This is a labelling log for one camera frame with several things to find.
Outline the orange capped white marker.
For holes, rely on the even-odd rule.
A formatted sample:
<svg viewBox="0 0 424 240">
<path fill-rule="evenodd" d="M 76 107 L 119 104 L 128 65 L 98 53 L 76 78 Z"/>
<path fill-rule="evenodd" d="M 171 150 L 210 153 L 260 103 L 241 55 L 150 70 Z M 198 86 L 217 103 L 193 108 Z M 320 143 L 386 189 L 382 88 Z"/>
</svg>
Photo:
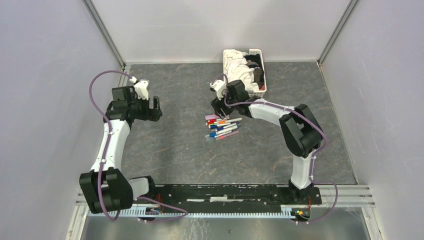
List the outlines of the orange capped white marker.
<svg viewBox="0 0 424 240">
<path fill-rule="evenodd" d="M 216 127 L 220 127 L 220 126 L 225 126 L 225 125 L 228 125 L 228 124 L 232 124 L 232 123 L 237 122 L 237 121 L 238 121 L 237 119 L 228 119 L 228 120 L 223 120 L 223 121 L 215 121 L 215 122 L 212 122 L 211 124 L 208 124 L 207 126 L 209 128 L 216 128 Z"/>
</svg>

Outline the red capped white marker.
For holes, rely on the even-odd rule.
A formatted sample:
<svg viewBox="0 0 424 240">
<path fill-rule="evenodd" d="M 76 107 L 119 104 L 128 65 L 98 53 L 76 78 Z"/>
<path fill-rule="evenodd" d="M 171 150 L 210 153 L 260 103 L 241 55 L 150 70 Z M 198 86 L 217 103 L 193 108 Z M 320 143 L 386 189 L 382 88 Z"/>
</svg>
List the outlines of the red capped white marker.
<svg viewBox="0 0 424 240">
<path fill-rule="evenodd" d="M 239 117 L 239 118 L 228 118 L 228 119 L 211 119 L 211 120 L 209 120 L 206 123 L 206 125 L 209 125 L 209 124 L 214 123 L 214 122 L 219 122 L 219 121 L 227 121 L 227 120 L 238 120 L 238 121 L 241 121 L 242 119 L 243 119 L 242 117 Z"/>
</svg>

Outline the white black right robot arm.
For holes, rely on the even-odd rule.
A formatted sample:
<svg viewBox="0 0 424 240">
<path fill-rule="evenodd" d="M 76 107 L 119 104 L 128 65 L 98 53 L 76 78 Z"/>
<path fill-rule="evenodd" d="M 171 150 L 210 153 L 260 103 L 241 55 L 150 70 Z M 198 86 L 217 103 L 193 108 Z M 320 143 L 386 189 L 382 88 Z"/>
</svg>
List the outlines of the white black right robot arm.
<svg viewBox="0 0 424 240">
<path fill-rule="evenodd" d="M 322 128 L 305 104 L 284 106 L 258 96 L 250 96 L 241 80 L 225 83 L 216 79 L 209 85 L 216 94 L 211 101 L 214 113 L 226 117 L 233 111 L 251 119 L 259 119 L 281 128 L 285 144 L 293 155 L 288 196 L 295 204 L 309 198 L 313 184 L 313 165 L 321 143 L 326 139 Z"/>
</svg>

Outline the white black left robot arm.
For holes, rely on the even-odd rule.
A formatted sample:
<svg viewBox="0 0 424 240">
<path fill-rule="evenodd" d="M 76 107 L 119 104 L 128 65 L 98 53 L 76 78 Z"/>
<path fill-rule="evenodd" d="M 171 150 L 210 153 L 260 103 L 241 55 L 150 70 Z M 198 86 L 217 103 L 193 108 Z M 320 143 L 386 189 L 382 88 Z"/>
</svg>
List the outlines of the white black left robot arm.
<svg viewBox="0 0 424 240">
<path fill-rule="evenodd" d="M 157 122 L 163 115 L 160 98 L 144 99 L 133 86 L 115 87 L 105 116 L 103 139 L 90 171 L 82 173 L 79 185 L 93 214 L 122 211 L 139 197 L 153 203 L 157 190 L 151 176 L 127 179 L 121 172 L 125 142 L 136 120 Z"/>
</svg>

